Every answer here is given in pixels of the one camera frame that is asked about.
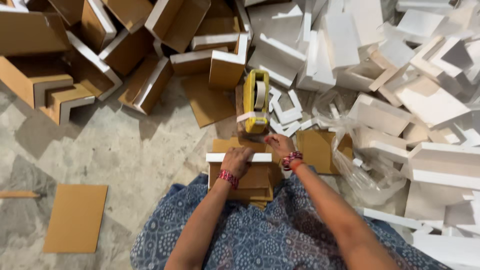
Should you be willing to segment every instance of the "blue patterned skirt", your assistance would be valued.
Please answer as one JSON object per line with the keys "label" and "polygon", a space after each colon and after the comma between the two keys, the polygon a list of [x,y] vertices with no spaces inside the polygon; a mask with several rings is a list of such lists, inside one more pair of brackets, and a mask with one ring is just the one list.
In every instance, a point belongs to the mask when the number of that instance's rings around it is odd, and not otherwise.
{"label": "blue patterned skirt", "polygon": [[[207,192],[208,176],[174,184],[137,236],[138,270],[163,269],[180,233]],[[365,218],[401,269],[449,269],[407,244],[387,223]],[[204,269],[346,269],[336,241],[295,175],[274,190],[264,211],[229,201],[218,220]]]}

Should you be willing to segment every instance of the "plastic bag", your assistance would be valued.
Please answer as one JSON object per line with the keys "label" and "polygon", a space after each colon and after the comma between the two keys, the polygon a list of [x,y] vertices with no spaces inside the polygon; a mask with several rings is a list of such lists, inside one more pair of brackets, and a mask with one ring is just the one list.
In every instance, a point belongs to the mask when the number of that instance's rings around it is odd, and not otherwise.
{"label": "plastic bag", "polygon": [[[355,150],[359,139],[355,130],[361,127],[361,124],[346,117],[348,113],[346,108],[351,108],[357,94],[356,91],[347,89],[329,90],[314,101],[312,113],[325,126],[335,130],[336,136],[332,140],[333,163],[354,193],[369,205],[381,205],[404,187],[407,179],[381,156],[359,153]],[[336,105],[339,118],[334,119],[330,104]],[[355,156],[361,157],[362,161],[372,168],[368,172],[354,165],[350,158],[338,150],[338,145],[345,134],[352,138]]]}

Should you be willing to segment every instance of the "red bangle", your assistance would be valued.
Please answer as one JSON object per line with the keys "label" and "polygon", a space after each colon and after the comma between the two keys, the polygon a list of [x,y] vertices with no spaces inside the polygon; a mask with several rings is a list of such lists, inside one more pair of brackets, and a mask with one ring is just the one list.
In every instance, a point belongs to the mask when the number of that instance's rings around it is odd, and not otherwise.
{"label": "red bangle", "polygon": [[222,178],[223,180],[232,184],[233,190],[237,190],[239,187],[239,179],[227,170],[221,169],[217,177]]}
{"label": "red bangle", "polygon": [[292,171],[295,173],[295,171],[297,170],[297,168],[303,164],[303,160],[300,160],[300,162],[297,162],[297,163],[294,163],[292,165],[290,165],[290,168],[292,169]]}
{"label": "red bangle", "polygon": [[290,162],[292,162],[292,160],[294,159],[302,160],[303,159],[302,153],[298,151],[291,152],[290,154],[288,154],[287,157],[283,158],[283,161],[282,161],[283,169],[286,171],[291,171],[292,169],[290,168]]}

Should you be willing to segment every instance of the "gray floor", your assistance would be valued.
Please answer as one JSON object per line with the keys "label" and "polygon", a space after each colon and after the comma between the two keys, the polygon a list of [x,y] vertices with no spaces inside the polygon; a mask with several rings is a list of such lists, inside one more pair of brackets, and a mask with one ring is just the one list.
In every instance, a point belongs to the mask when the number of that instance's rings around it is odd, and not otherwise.
{"label": "gray floor", "polygon": [[[0,270],[131,269],[130,248],[159,199],[173,183],[207,170],[214,138],[235,135],[235,117],[199,128],[178,78],[149,117],[121,108],[120,94],[73,109],[70,124],[58,127],[0,82],[0,190],[47,194],[0,199]],[[305,108],[313,98],[299,97]],[[323,177],[361,205],[341,177]],[[57,183],[108,185],[96,253],[42,253]],[[402,215],[407,190],[375,208]]]}

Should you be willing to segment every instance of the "woman's left hand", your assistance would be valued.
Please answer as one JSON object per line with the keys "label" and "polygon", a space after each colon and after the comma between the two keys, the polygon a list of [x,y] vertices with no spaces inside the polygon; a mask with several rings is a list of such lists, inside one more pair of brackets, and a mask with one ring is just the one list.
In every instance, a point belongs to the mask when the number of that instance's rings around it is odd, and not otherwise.
{"label": "woman's left hand", "polygon": [[230,147],[223,158],[221,169],[229,171],[233,176],[240,179],[251,166],[247,161],[254,153],[255,151],[250,147]]}

